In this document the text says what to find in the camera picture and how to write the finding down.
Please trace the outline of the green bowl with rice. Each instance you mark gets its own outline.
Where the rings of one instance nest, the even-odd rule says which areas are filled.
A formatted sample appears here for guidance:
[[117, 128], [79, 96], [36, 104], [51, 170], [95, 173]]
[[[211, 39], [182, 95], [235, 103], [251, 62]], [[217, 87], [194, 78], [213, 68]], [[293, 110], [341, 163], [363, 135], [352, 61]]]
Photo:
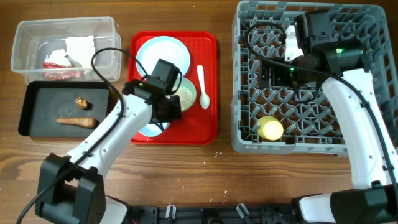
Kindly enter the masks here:
[[181, 110], [184, 112], [193, 106], [197, 97], [197, 91], [194, 84], [187, 78], [182, 78], [180, 86], [177, 87], [178, 81], [176, 81], [173, 90], [177, 89], [175, 95], [180, 98]]

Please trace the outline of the small light blue bowl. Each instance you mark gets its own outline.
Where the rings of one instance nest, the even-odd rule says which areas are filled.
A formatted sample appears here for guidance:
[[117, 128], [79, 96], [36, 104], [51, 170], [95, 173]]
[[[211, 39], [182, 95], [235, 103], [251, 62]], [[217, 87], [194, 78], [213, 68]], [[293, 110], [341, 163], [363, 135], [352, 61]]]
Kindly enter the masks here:
[[156, 124], [147, 124], [139, 130], [139, 133], [146, 137], [155, 137], [162, 134], [170, 126], [170, 123], [162, 123], [161, 126], [163, 127], [163, 130], [161, 130]]

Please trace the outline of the yellow plastic cup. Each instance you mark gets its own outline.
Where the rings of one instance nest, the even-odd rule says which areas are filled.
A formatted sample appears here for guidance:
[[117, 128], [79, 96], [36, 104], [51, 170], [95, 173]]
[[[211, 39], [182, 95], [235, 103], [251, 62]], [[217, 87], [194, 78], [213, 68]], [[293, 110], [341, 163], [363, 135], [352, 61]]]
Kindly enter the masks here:
[[280, 139], [284, 133], [284, 128], [280, 121], [273, 116], [263, 116], [258, 121], [259, 128], [257, 134], [270, 141]]

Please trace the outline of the large light blue plate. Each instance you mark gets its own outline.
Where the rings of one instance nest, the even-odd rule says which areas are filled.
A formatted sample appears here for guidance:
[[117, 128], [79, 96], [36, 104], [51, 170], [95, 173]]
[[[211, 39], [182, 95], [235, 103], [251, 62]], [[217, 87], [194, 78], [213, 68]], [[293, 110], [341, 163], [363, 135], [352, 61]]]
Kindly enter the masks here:
[[187, 47], [178, 39], [160, 36], [149, 39], [139, 48], [136, 59], [144, 67], [148, 75], [159, 59], [174, 64], [184, 76], [190, 68], [190, 53]]

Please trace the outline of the brown carrot-like food scrap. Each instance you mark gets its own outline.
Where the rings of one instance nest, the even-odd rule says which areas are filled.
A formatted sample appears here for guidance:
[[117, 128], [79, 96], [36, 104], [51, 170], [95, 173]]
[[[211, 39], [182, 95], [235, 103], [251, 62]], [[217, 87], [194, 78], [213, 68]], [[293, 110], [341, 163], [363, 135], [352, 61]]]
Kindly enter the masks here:
[[95, 128], [97, 120], [92, 117], [81, 117], [81, 118], [59, 118], [57, 122], [60, 124], [79, 126], [83, 128]]

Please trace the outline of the small brown food scrap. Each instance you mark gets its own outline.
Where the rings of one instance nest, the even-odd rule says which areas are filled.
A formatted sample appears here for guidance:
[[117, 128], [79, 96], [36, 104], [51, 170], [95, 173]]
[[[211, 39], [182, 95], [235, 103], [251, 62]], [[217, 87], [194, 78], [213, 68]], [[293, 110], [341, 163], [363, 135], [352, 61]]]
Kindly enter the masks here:
[[90, 108], [90, 102], [80, 96], [75, 100], [75, 104], [83, 110], [88, 110]]

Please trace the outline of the white napkin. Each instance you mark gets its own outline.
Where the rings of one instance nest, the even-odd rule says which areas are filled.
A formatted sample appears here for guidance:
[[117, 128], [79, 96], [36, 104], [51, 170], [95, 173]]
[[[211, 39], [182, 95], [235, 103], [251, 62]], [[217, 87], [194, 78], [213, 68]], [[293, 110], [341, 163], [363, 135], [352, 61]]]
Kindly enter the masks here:
[[66, 49], [53, 51], [47, 55], [44, 62], [59, 65], [71, 65], [72, 68], [88, 68], [91, 59], [96, 52], [94, 37], [67, 37], [65, 39]]

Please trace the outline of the red snack wrapper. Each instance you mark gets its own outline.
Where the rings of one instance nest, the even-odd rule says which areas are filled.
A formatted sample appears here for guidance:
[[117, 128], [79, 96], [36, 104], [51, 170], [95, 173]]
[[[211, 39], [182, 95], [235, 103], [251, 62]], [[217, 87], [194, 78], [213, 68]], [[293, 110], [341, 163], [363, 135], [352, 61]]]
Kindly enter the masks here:
[[[56, 63], [48, 63], [44, 62], [43, 67], [46, 70], [52, 70], [52, 69], [64, 69], [64, 68], [72, 68], [71, 65], [59, 65]], [[48, 80], [68, 80], [71, 78], [83, 78], [84, 74], [82, 71], [76, 71], [76, 70], [60, 70], [60, 71], [55, 71], [55, 72], [44, 72], [43, 77]]]

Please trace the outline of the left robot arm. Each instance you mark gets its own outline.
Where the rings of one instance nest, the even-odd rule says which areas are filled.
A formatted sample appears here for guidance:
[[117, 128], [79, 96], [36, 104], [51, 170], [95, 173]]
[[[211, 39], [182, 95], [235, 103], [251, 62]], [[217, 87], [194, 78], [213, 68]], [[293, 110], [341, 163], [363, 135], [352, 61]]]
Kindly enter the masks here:
[[149, 123], [180, 119], [178, 67], [158, 60], [151, 75], [125, 84], [112, 112], [78, 145], [40, 168], [35, 214], [52, 223], [127, 223], [128, 204], [105, 194], [104, 180], [131, 138]]

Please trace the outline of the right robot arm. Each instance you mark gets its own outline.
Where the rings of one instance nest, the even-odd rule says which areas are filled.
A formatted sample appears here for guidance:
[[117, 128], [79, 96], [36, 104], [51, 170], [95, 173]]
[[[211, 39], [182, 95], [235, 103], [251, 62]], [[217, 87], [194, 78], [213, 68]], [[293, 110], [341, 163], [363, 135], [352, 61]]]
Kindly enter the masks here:
[[335, 112], [353, 189], [292, 201], [297, 223], [386, 223], [397, 220], [397, 153], [376, 101], [371, 63], [357, 38], [341, 39], [325, 10], [294, 19], [301, 56], [288, 59], [284, 82], [315, 82]]

